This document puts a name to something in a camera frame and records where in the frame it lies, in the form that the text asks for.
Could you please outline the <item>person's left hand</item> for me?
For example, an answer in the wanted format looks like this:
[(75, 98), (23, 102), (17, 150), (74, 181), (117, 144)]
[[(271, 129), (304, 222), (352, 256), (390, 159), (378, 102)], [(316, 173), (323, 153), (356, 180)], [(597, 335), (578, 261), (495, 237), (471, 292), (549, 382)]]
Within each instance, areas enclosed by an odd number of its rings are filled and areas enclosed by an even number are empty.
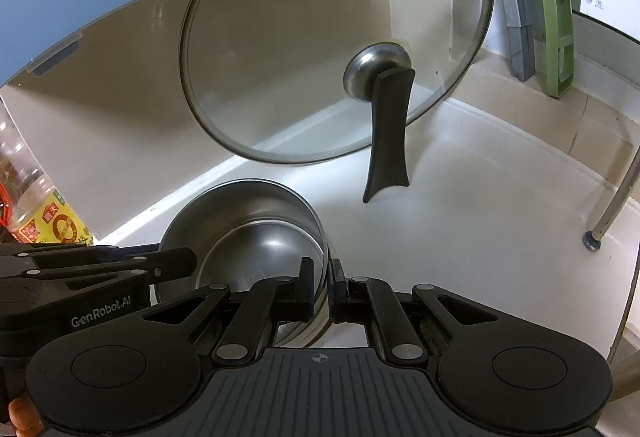
[(9, 416), (16, 437), (39, 437), (44, 432), (40, 415), (28, 396), (21, 396), (10, 402)]

